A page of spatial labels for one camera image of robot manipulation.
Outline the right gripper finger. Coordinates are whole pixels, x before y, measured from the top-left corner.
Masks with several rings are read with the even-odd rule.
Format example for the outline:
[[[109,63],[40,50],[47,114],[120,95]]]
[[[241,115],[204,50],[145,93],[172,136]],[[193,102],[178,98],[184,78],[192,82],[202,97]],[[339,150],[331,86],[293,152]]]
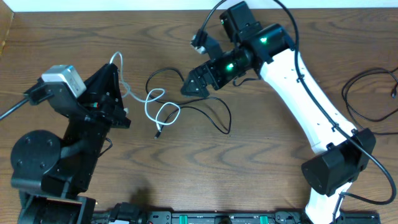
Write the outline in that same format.
[[[197,68],[191,70],[188,74],[187,79],[184,81],[185,85],[193,82],[199,86],[207,86],[211,84],[211,76],[209,72],[209,68],[207,65],[202,64]]]
[[[195,82],[184,83],[180,92],[184,96],[195,96],[200,98],[206,98],[210,95],[205,86],[198,85]]]

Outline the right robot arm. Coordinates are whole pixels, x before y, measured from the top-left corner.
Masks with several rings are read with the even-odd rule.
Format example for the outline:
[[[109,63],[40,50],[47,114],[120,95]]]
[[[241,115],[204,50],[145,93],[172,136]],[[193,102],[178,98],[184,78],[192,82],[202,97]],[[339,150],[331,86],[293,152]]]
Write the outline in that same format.
[[[194,68],[183,84],[186,96],[209,96],[247,71],[268,83],[282,98],[304,131],[315,157],[302,164],[311,186],[304,223],[379,223],[373,213],[341,211],[349,188],[372,159],[376,144],[373,133],[348,121],[326,97],[309,71],[300,52],[299,38],[291,37],[279,24],[261,26],[245,2],[220,15],[234,49],[225,52],[217,40],[199,28],[191,41],[209,60]]]

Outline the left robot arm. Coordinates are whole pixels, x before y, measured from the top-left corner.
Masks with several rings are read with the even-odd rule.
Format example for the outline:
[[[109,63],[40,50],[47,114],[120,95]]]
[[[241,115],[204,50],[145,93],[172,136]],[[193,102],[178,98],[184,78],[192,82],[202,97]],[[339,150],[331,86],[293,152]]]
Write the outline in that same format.
[[[48,102],[68,119],[63,137],[46,130],[23,135],[11,152],[11,185],[19,191],[19,223],[90,223],[95,200],[84,197],[107,134],[128,128],[119,88],[120,69],[103,65],[86,80],[71,65],[42,74],[24,98]]]

